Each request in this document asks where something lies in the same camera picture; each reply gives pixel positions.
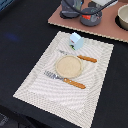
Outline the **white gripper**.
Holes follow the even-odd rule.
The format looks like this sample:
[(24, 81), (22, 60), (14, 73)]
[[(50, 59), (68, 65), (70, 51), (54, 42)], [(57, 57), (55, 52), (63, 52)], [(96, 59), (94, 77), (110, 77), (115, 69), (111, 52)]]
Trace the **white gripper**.
[[(88, 7), (96, 7), (96, 8), (100, 8), (101, 6), (104, 6), (105, 4), (107, 4), (108, 2), (110, 2), (111, 0), (91, 0), (88, 3)], [(111, 7), (113, 5), (115, 5), (118, 2), (118, 0), (116, 0), (115, 2), (111, 3), (109, 6), (107, 7)]]

